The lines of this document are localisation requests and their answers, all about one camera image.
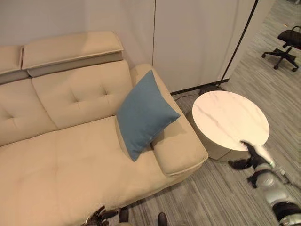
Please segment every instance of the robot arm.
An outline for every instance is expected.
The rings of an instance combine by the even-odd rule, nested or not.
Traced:
[[[248,148],[251,157],[247,160],[229,161],[229,165],[236,170],[253,167],[255,173],[248,177],[248,182],[258,188],[265,200],[283,226],[301,226],[301,208],[288,192],[279,176],[272,170],[275,164],[266,149],[252,146],[246,141],[242,143]]]

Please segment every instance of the beige sofa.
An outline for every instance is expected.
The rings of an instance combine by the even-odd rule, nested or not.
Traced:
[[[77,226],[102,205],[122,207],[184,180],[207,159],[155,69],[129,70],[113,32],[21,50],[0,47],[1,226]],[[115,114],[150,69],[181,116],[133,162]]]

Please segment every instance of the sofa cushion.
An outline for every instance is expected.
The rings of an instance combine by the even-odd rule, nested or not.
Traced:
[[[59,129],[115,115],[132,89],[124,60],[47,74],[32,83]]]
[[[0,225],[78,226],[105,205],[122,207],[184,177],[166,177],[153,151],[124,155],[116,117],[0,147]]]
[[[24,46],[23,69],[33,76],[122,60],[114,32],[83,32],[34,40]]]
[[[180,115],[161,96],[152,70],[131,90],[117,111],[119,128],[133,161],[161,130]]]
[[[22,46],[0,46],[0,84],[28,78],[21,70]]]
[[[55,129],[30,79],[0,85],[0,146]]]

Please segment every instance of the white wall panel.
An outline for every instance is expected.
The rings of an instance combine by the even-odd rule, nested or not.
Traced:
[[[1,0],[0,45],[114,30],[131,66],[151,63],[154,0]]]
[[[217,81],[254,0],[157,0],[153,65],[169,91]]]

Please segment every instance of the chair base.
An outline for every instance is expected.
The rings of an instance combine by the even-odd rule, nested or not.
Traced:
[[[264,52],[262,54],[262,58],[265,58],[266,55],[273,55],[273,56],[279,56],[281,57],[277,64],[274,66],[274,69],[277,70],[278,69],[278,65],[280,64],[280,62],[283,60],[283,59],[286,59],[288,62],[290,62],[292,65],[295,66],[295,68],[292,69],[293,72],[297,71],[299,66],[296,64],[295,62],[295,56],[291,55],[291,54],[288,54],[289,51],[291,51],[292,47],[288,48],[288,50],[286,52],[282,51],[282,50],[279,50],[279,49],[275,49],[273,52]]]

